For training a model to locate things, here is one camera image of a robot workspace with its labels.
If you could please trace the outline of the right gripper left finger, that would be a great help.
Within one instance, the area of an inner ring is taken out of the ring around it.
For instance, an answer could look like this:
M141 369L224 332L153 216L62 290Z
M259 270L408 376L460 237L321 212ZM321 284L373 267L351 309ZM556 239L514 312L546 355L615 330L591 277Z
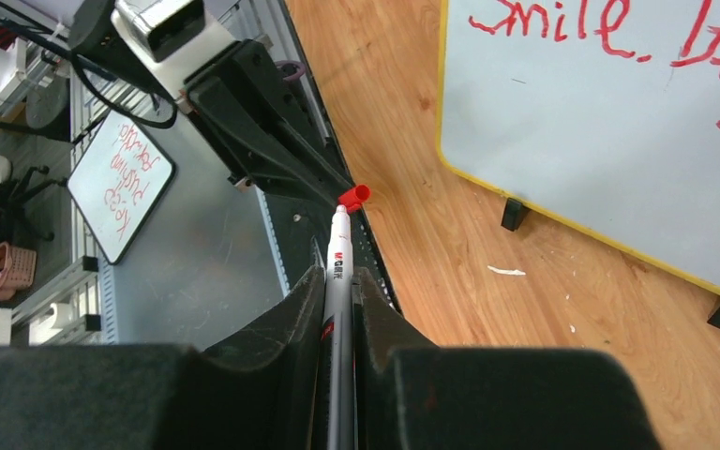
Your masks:
M0 347L0 449L306 449L324 271L205 351Z

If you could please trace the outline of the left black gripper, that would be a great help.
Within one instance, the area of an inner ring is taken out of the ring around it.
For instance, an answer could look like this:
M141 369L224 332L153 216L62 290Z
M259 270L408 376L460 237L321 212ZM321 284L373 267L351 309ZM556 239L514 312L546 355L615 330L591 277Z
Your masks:
M186 81L189 118L237 179L267 194L335 206L353 187L310 141L304 96L258 41L235 41Z

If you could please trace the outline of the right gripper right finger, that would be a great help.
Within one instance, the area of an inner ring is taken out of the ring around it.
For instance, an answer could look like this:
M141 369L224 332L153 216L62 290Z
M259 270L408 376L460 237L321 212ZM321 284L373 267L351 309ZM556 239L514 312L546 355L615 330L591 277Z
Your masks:
M632 379L579 348L441 347L355 271L363 449L657 449Z

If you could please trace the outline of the white red marker pen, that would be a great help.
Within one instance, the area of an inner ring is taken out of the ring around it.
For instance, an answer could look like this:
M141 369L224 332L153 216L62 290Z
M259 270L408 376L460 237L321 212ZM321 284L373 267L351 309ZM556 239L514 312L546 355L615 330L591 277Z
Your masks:
M353 244L344 205L332 217L325 274L323 340L329 343L330 375L326 447L354 449Z

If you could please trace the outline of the red marker cap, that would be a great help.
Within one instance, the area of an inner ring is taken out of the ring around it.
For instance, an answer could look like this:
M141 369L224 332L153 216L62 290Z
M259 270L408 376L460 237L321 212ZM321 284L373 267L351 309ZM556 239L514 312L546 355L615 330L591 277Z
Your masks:
M346 212L351 214L360 210L370 196L370 188L365 184L358 184L340 195L337 204L343 206Z

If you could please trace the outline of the yellow framed whiteboard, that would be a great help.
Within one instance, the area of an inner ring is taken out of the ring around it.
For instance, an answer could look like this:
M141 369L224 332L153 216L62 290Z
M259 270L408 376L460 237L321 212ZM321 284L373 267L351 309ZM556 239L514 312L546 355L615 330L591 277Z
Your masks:
M720 296L720 1L445 1L436 148ZM720 329L720 304L709 324Z

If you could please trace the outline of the black framed whiteboard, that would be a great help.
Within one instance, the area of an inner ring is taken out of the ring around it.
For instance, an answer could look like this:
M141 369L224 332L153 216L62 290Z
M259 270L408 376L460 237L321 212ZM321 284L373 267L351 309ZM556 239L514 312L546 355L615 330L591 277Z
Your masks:
M108 263L123 258L175 172L134 121L116 112L104 117L67 189Z

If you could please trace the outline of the white paper scrap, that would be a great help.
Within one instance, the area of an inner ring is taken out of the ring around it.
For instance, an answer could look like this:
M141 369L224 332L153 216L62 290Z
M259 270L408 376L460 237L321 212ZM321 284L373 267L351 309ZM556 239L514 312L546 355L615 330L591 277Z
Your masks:
M495 274L502 275L502 276L511 276L511 277L524 277L526 276L526 272L520 270L520 269L504 269L495 267L492 265L488 265L487 269Z

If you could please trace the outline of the pink basket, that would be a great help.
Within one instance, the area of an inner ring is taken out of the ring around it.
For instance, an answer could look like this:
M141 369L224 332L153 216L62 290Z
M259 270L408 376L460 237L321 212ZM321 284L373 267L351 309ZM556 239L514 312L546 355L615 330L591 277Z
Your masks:
M0 302L8 301L18 291L32 286L37 257L33 249L0 243Z

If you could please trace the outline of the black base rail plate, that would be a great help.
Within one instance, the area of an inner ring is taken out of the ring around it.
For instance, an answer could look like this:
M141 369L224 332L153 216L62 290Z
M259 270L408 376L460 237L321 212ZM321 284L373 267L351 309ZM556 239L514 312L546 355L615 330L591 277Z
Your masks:
M285 277L299 278L313 252L325 252L338 196L353 180L289 10L282 1L219 1L218 20L238 39L261 42L286 86L290 124L307 143L301 168L284 171L290 187L264 178L264 212Z

